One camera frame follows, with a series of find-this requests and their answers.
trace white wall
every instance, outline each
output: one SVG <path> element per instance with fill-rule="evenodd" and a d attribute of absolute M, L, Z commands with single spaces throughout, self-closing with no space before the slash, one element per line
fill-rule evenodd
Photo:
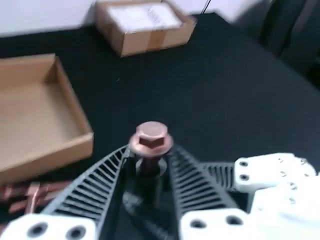
<path fill-rule="evenodd" d="M 262 1 L 272 0 L 171 0 L 191 14 L 218 12 L 234 22 Z M 91 23 L 95 0 L 0 0 L 0 36 L 78 28 Z"/>

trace hex bolt head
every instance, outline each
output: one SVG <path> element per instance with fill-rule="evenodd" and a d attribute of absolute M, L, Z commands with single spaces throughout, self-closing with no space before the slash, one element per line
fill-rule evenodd
<path fill-rule="evenodd" d="M 168 128 L 161 122 L 147 121 L 136 128 L 129 141 L 129 148 L 138 156 L 145 158 L 159 157 L 173 146 L 173 139 Z"/>

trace black table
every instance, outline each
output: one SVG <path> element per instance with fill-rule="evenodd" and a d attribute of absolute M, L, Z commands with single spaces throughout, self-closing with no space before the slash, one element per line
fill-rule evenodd
<path fill-rule="evenodd" d="M 320 170 L 318 91 L 215 14 L 198 16 L 185 46 L 124 58 L 94 27 L 3 38 L 0 49 L 56 53 L 94 130 L 91 158 L 43 179 L 76 177 L 152 120 L 202 161 L 292 152 Z"/>

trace cardboard box lid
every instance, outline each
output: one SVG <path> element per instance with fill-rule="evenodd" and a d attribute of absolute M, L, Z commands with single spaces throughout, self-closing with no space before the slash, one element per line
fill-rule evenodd
<path fill-rule="evenodd" d="M 92 129 L 54 54 L 0 59 L 0 113 L 0 183 L 92 154 Z"/>

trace white paper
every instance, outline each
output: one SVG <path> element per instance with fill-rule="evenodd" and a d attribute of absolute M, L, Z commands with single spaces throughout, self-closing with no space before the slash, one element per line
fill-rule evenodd
<path fill-rule="evenodd" d="M 165 2 L 109 6 L 107 11 L 124 33 L 175 29 L 182 25 Z"/>

